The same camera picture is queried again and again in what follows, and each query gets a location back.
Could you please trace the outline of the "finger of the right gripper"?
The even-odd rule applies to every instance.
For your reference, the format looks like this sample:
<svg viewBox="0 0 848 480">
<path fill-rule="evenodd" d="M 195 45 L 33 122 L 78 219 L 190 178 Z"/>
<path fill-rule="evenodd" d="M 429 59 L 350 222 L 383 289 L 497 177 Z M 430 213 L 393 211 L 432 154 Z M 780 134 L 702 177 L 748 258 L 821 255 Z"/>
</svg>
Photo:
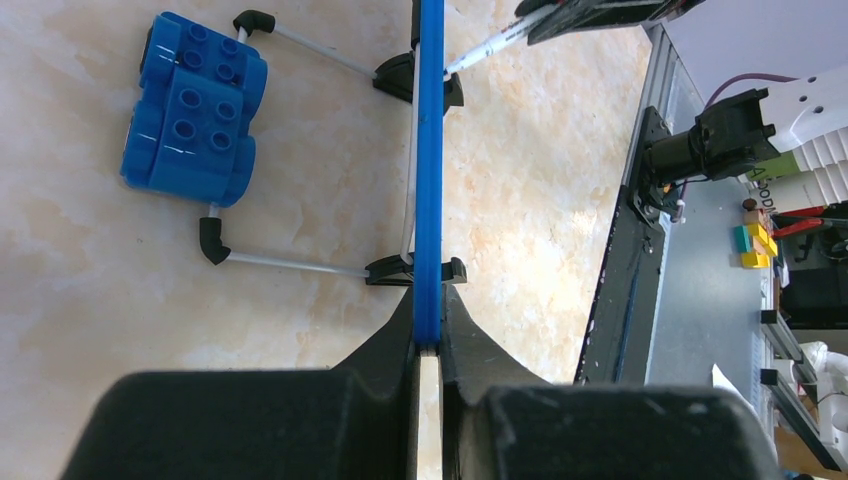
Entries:
<svg viewBox="0 0 848 480">
<path fill-rule="evenodd" d="M 702 3 L 703 0 L 562 0 L 549 17 L 529 32 L 527 44 L 537 45 L 576 32 L 671 21 Z"/>
<path fill-rule="evenodd" d="M 515 17 L 523 18 L 539 9 L 559 6 L 562 0 L 522 0 L 515 8 Z"/>
</svg>

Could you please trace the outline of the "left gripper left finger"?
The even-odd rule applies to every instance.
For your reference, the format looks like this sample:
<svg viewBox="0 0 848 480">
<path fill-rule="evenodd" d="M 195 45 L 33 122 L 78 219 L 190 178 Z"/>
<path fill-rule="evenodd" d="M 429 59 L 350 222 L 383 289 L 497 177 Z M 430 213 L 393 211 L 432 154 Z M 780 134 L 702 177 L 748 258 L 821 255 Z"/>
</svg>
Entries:
<svg viewBox="0 0 848 480">
<path fill-rule="evenodd" d="M 412 479 L 413 296 L 329 369 L 148 371 L 97 402 L 66 479 Z"/>
</svg>

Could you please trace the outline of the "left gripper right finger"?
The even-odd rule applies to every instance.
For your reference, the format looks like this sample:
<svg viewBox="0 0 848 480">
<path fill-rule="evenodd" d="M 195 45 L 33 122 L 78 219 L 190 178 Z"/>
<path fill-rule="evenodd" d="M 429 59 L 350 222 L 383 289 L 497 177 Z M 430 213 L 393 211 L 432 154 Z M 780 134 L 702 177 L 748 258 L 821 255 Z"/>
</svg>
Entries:
<svg viewBox="0 0 848 480">
<path fill-rule="evenodd" d="M 545 381 L 443 290 L 442 469 L 447 479 L 778 479 L 751 407 L 708 386 Z"/>
</svg>

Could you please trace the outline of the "white whiteboard marker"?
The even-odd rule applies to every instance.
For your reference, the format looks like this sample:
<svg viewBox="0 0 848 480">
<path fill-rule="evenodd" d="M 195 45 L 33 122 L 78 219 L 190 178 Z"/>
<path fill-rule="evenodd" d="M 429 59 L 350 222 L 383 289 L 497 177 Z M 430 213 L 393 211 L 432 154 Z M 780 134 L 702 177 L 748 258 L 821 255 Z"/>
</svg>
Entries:
<svg viewBox="0 0 848 480">
<path fill-rule="evenodd" d="M 480 44 L 460 55 L 450 62 L 444 69 L 443 79 L 449 80 L 454 73 L 465 70 L 475 63 L 490 57 L 506 47 L 524 39 L 529 32 L 544 19 L 549 17 L 557 8 L 558 2 L 546 4 L 536 8 L 534 11 L 519 18 L 499 33 L 489 36 Z"/>
</svg>

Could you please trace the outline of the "blue framed whiteboard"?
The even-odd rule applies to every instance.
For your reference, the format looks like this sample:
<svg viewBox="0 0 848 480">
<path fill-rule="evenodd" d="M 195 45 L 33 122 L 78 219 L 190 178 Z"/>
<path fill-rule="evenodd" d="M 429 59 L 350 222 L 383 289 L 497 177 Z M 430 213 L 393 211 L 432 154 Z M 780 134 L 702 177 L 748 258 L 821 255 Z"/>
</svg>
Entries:
<svg viewBox="0 0 848 480">
<path fill-rule="evenodd" d="M 333 368 L 206 373 L 188 479 L 417 475 L 420 365 L 439 348 L 443 307 L 444 5 L 418 1 L 413 15 L 413 284 L 388 322 Z"/>
</svg>

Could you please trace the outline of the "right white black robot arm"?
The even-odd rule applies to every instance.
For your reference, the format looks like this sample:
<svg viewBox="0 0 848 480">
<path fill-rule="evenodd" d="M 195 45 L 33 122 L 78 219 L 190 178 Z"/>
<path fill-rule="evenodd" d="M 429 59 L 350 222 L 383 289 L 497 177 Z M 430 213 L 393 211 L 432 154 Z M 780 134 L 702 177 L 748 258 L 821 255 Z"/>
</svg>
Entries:
<svg viewBox="0 0 848 480">
<path fill-rule="evenodd" d="M 534 45 L 580 31 L 671 20 L 694 1 L 552 1 L 529 33 Z M 630 186 L 659 189 L 691 177 L 722 180 L 792 151 L 847 124 L 847 69 L 784 80 L 712 102 L 682 133 L 650 130 L 633 164 Z"/>
</svg>

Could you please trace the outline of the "blue toy block behind whiteboard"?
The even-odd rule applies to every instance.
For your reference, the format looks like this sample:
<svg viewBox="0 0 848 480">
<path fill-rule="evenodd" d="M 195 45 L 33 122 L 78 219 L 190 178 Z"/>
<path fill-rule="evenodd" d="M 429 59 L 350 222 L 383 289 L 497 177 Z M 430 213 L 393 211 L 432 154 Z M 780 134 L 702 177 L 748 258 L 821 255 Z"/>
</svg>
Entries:
<svg viewBox="0 0 848 480">
<path fill-rule="evenodd" d="M 245 194 L 268 77 L 259 52 L 176 13 L 154 18 L 120 174 L 136 189 L 219 207 Z"/>
</svg>

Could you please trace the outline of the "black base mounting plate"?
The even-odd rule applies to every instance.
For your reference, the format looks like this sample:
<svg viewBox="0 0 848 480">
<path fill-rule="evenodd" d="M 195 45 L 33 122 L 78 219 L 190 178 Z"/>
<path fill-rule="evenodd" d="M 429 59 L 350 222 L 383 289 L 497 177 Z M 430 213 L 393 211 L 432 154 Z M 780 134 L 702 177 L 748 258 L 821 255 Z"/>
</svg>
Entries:
<svg viewBox="0 0 848 480">
<path fill-rule="evenodd" d="M 658 213 L 641 209 L 638 185 L 646 144 L 669 135 L 658 110 L 646 107 L 618 191 L 574 377 L 577 384 L 641 385 L 647 380 L 666 235 Z"/>
</svg>

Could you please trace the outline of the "colourful toy blocks stack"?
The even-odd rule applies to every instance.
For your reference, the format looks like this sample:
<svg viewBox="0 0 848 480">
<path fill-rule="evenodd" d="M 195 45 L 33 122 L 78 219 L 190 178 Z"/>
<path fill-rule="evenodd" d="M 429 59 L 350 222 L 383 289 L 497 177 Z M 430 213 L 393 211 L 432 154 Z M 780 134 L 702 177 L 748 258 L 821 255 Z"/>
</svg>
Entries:
<svg viewBox="0 0 848 480">
<path fill-rule="evenodd" d="M 778 256 L 771 216 L 754 199 L 744 200 L 741 208 L 742 223 L 733 229 L 740 264 L 746 269 L 771 268 Z"/>
</svg>

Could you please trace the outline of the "aluminium frame rail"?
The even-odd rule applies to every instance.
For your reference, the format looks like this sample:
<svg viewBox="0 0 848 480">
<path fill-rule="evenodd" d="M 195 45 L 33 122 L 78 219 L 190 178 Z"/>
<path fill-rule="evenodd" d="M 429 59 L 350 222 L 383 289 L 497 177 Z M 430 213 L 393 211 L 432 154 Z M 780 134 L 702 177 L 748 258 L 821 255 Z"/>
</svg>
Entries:
<svg viewBox="0 0 848 480">
<path fill-rule="evenodd" d="M 640 109 L 652 106 L 659 112 L 672 134 L 694 125 L 694 118 L 704 107 L 682 59 L 663 24 L 647 29 L 652 43 L 647 74 L 640 99 Z"/>
</svg>

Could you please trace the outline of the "red handled pliers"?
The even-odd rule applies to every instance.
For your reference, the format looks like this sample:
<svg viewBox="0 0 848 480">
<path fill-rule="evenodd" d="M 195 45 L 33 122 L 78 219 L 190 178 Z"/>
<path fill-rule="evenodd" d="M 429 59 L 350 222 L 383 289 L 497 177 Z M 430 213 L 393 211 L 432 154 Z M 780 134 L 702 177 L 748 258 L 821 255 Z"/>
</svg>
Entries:
<svg viewBox="0 0 848 480">
<path fill-rule="evenodd" d="M 847 228 L 847 214 L 835 207 L 810 207 L 772 216 L 775 224 L 772 237 L 785 239 L 797 235 L 810 235 L 830 228 Z"/>
</svg>

